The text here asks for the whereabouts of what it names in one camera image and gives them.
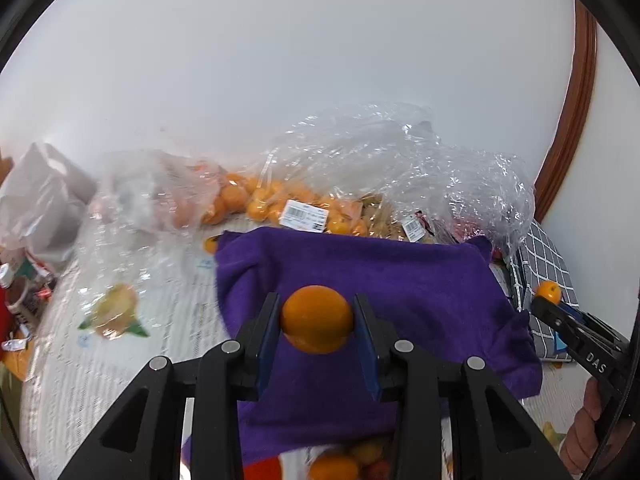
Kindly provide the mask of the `person's right hand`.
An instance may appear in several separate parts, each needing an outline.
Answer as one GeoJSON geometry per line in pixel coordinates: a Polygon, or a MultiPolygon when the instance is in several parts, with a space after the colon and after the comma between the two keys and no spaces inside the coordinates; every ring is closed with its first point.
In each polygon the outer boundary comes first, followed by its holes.
{"type": "MultiPolygon", "coordinates": [[[[599,440],[596,436],[596,422],[602,414],[602,403],[597,379],[591,377],[586,383],[584,404],[576,413],[574,422],[560,449],[560,459],[572,476],[579,476],[587,468],[599,440]]],[[[620,420],[616,425],[605,451],[599,460],[598,469],[608,466],[620,452],[634,428],[630,420],[620,420]]]]}

